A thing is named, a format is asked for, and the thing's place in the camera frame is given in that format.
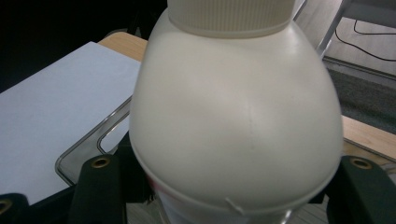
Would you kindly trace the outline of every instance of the cable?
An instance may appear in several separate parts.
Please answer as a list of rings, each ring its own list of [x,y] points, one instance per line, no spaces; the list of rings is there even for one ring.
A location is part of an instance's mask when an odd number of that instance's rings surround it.
[[[396,33],[362,33],[356,30],[356,24],[358,23],[358,20],[355,20],[355,25],[353,26],[353,30],[360,34],[360,35],[396,35]]]
[[[337,37],[337,39],[338,39],[339,41],[343,42],[344,44],[349,45],[349,46],[352,46],[352,47],[354,47],[354,48],[356,48],[356,49],[359,49],[359,50],[363,51],[364,53],[366,53],[366,54],[368,54],[368,55],[370,55],[370,56],[372,56],[372,57],[375,57],[375,58],[377,58],[377,59],[379,59],[379,60],[387,61],[387,62],[396,62],[396,60],[384,59],[384,58],[378,57],[378,56],[376,56],[376,55],[374,55],[374,54],[372,54],[372,53],[370,53],[370,52],[368,52],[368,51],[366,51],[366,50],[364,50],[364,49],[362,49],[362,48],[360,48],[360,47],[358,47],[358,46],[356,46],[356,45],[353,45],[353,44],[351,44],[351,43],[348,43],[348,42],[342,40],[342,39],[338,36],[338,34],[337,34],[337,29],[335,29],[335,36]]]

